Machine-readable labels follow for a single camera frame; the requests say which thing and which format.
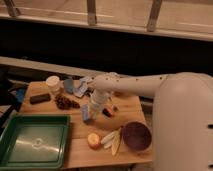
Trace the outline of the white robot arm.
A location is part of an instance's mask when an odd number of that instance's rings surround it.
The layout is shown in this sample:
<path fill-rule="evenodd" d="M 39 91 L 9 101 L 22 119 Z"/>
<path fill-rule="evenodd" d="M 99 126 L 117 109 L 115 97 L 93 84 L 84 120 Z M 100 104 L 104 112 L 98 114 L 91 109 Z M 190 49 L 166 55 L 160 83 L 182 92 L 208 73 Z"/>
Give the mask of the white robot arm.
<path fill-rule="evenodd" d="M 213 76 L 181 72 L 93 79 L 91 106 L 122 92 L 153 100 L 154 171 L 213 171 Z"/>

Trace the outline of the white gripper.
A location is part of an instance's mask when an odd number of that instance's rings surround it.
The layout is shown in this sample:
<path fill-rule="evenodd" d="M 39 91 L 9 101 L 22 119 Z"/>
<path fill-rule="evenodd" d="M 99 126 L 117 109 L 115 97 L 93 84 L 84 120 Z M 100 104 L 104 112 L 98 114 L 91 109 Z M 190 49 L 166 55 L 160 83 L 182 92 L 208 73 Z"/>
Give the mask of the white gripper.
<path fill-rule="evenodd" d="M 97 115 L 102 112 L 106 102 L 108 101 L 109 94 L 95 90 L 90 96 L 88 103 L 89 114 L 93 120 L 96 119 Z"/>

